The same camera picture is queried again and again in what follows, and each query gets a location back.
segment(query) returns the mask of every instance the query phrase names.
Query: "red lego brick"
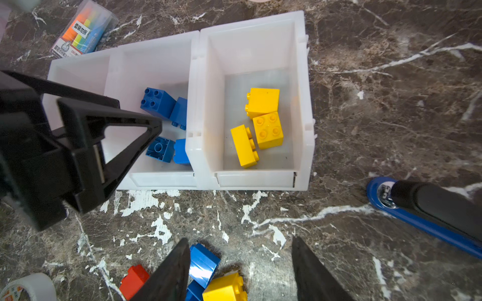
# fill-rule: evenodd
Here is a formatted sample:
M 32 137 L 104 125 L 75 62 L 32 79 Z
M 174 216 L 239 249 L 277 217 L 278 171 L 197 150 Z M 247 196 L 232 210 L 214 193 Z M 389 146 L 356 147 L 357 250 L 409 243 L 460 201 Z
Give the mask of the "red lego brick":
M 131 266 L 127 271 L 127 276 L 120 282 L 120 291 L 127 300 L 130 300 L 135 293 L 144 285 L 149 279 L 149 274 L 144 268 L 138 264 Z

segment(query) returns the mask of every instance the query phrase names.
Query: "lego brick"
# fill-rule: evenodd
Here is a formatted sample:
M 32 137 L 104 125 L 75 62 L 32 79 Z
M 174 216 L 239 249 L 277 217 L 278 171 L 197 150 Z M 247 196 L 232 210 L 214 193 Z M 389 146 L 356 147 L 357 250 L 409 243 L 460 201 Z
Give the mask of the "lego brick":
M 179 97 L 169 119 L 175 127 L 186 130 L 187 99 Z
M 174 155 L 174 144 L 174 141 L 159 136 L 147 148 L 146 156 L 169 163 Z
M 147 279 L 149 279 L 149 274 L 140 264 L 131 266 L 127 270 L 127 276 L 120 282 L 121 286 L 119 290 L 127 300 L 130 300 L 137 291 L 140 290 Z
M 204 288 L 196 281 L 192 281 L 187 287 L 186 301 L 202 301 Z
M 203 288 L 206 288 L 211 282 L 221 260 L 202 244 L 192 245 L 190 251 L 191 266 L 189 267 L 189 276 Z
M 254 132 L 259 149 L 280 146 L 283 144 L 283 129 L 278 112 L 253 118 Z
M 186 154 L 186 140 L 185 139 L 177 139 L 176 143 L 174 144 L 174 163 L 176 164 L 184 164 L 188 165 L 189 158 Z
M 254 150 L 254 141 L 252 140 L 251 131 L 244 125 L 240 125 L 231 129 L 234 146 L 238 153 L 240 164 L 244 168 L 258 164 L 259 156 Z
M 248 294 L 242 289 L 243 280 L 238 273 L 211 281 L 202 297 L 204 301 L 247 301 Z
M 251 92 L 246 95 L 248 104 L 244 107 L 246 115 L 253 118 L 277 112 L 280 103 L 279 89 L 259 89 L 251 88 Z
M 164 90 L 147 88 L 144 93 L 141 109 L 156 117 L 169 120 L 176 100 Z

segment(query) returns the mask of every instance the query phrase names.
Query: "blue lego brick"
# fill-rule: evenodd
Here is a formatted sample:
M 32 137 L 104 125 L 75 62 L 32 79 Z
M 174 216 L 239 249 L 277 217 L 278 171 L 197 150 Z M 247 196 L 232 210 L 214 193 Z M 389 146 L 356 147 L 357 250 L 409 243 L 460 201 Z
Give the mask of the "blue lego brick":
M 204 288 L 196 281 L 192 281 L 187 287 L 186 301 L 202 301 Z
M 186 130 L 186 114 L 187 99 L 179 97 L 169 119 L 173 122 L 175 127 L 179 125 L 182 130 Z
M 173 112 L 176 100 L 166 91 L 147 88 L 141 100 L 141 109 L 156 117 L 169 120 Z
M 146 156 L 169 163 L 173 158 L 174 144 L 174 141 L 159 136 L 147 148 Z
M 176 144 L 174 144 L 174 163 L 176 164 L 184 164 L 188 165 L 189 158 L 186 154 L 186 140 L 185 139 L 177 139 Z
M 191 250 L 189 276 L 203 288 L 207 288 L 221 260 L 202 244 L 192 245 L 189 249 Z

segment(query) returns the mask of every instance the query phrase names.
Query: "black handle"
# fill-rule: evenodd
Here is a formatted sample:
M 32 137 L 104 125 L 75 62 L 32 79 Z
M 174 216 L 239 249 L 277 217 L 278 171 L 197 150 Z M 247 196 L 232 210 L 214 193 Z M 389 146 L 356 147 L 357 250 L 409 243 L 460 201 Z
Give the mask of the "black handle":
M 430 183 L 398 181 L 393 202 L 408 212 L 482 242 L 482 208 L 462 195 Z

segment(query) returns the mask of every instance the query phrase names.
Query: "yellow lego brick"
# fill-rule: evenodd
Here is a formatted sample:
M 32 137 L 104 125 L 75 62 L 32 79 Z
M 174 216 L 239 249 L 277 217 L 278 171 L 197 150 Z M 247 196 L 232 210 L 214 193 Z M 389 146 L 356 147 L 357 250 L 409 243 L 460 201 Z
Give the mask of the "yellow lego brick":
M 244 107 L 246 115 L 253 118 L 277 112 L 280 102 L 279 89 L 260 89 L 251 88 L 251 92 L 246 95 L 248 104 Z
M 258 153 L 253 151 L 254 141 L 249 128 L 240 125 L 231 129 L 231 135 L 233 136 L 234 146 L 236 147 L 241 166 L 248 168 L 258 164 Z
M 216 278 L 202 293 L 202 298 L 204 301 L 248 301 L 242 285 L 243 280 L 238 273 Z
M 280 146 L 283 144 L 283 129 L 278 112 L 253 118 L 254 132 L 259 149 Z

